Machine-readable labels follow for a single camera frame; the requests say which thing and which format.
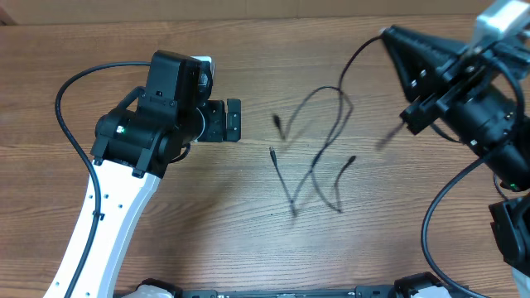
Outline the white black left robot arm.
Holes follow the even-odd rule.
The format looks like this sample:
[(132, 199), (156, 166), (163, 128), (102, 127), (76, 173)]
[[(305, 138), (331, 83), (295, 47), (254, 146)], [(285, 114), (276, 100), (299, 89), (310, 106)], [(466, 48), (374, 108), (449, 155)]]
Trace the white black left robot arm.
[(159, 50), (147, 82), (96, 123), (84, 203), (49, 297), (111, 297), (143, 210), (193, 142), (237, 142), (241, 103), (213, 100), (214, 62)]

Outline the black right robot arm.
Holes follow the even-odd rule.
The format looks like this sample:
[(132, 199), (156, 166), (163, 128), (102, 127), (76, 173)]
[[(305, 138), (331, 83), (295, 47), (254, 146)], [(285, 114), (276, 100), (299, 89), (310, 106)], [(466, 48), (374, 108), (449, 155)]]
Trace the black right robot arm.
[(421, 246), (432, 271), (403, 278), (397, 295), (414, 297), (436, 289), (441, 297), (476, 297), (435, 263), (427, 242), (431, 217), (446, 194), (481, 165), (494, 174), (497, 189), (518, 192), (489, 206), (491, 228), (504, 261), (529, 292), (529, 117), (521, 86), (529, 75), (527, 24), (479, 34), (476, 44), (429, 36), (400, 26), (381, 40), (394, 63), (409, 105), (400, 117), (414, 135), (444, 122), (476, 156), (436, 195), (422, 222)]

